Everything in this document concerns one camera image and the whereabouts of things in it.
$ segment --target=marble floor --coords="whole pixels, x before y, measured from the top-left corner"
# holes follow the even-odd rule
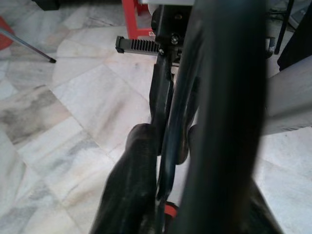
[[[118,54],[115,38],[127,36],[121,4],[100,3],[43,12],[30,0],[0,2],[16,35],[58,60],[17,44],[0,51],[1,234],[88,233],[128,132],[150,119],[156,58]],[[312,230],[311,141],[312,128],[261,140],[254,176],[286,234]],[[170,201],[180,201],[188,163],[177,166]]]

